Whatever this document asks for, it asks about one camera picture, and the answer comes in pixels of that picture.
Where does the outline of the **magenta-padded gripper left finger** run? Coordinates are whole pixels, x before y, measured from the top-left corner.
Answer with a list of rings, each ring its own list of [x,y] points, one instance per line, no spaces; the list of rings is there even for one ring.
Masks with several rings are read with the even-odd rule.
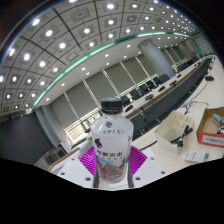
[[[58,176],[84,188],[97,188],[98,171],[94,147],[87,149],[78,158],[69,159]]]

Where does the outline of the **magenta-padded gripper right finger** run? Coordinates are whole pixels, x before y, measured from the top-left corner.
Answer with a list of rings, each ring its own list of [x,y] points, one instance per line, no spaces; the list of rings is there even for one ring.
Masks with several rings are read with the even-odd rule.
[[[128,164],[128,186],[140,188],[167,175],[151,148],[139,150],[132,146]]]

